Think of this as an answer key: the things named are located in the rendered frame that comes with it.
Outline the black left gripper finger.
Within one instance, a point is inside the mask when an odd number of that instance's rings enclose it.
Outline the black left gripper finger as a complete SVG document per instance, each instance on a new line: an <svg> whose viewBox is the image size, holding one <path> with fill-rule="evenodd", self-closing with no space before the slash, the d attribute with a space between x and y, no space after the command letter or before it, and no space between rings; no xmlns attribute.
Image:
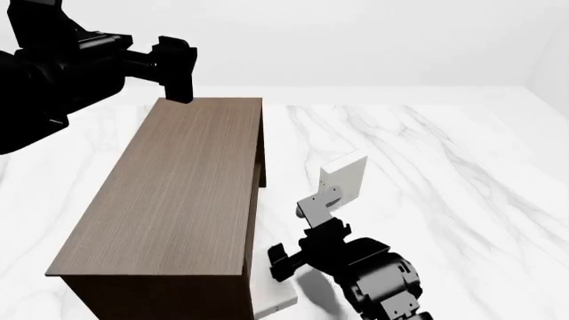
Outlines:
<svg viewBox="0 0 569 320"><path fill-rule="evenodd" d="M194 99L192 76L176 76L164 83L165 98L178 103L191 103Z"/></svg>

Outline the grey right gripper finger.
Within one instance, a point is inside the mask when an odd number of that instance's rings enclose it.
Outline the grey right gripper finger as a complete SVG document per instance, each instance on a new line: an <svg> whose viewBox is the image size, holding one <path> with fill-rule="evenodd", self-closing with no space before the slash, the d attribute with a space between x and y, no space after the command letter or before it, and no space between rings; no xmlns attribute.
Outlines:
<svg viewBox="0 0 569 320"><path fill-rule="evenodd" d="M341 197L341 188L332 186L297 202L295 214L298 218L306 220L311 228L316 228L333 217L330 208L337 204Z"/></svg>

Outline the white book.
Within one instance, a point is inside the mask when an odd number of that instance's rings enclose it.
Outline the white book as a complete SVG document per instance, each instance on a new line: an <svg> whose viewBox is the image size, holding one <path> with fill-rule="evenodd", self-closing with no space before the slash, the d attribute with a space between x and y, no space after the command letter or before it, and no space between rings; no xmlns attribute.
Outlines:
<svg viewBox="0 0 569 320"><path fill-rule="evenodd" d="M335 186L342 192L340 201L330 207L332 211L359 197L367 159L367 154L358 149L320 167L318 193Z"/></svg>
<svg viewBox="0 0 569 320"><path fill-rule="evenodd" d="M267 250L255 251L252 256L250 292L255 320L275 314L298 302L298 295L290 280L278 282L270 273Z"/></svg>

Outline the white flat book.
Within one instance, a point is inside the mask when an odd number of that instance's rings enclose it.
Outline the white flat book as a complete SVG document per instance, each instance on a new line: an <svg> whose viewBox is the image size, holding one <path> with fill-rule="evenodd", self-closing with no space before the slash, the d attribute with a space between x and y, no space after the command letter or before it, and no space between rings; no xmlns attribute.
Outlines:
<svg viewBox="0 0 569 320"><path fill-rule="evenodd" d="M270 273L267 250L255 251L252 256L250 292L255 320L275 314L298 302L298 295L290 280L278 282Z"/></svg>

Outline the brown wooden cabinet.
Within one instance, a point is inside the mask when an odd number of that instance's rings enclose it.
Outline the brown wooden cabinet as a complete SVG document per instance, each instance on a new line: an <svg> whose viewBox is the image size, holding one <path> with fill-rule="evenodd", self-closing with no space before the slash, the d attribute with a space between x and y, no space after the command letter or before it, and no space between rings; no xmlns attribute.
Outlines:
<svg viewBox="0 0 569 320"><path fill-rule="evenodd" d="M160 99L47 276L98 320L253 320L262 100Z"/></svg>

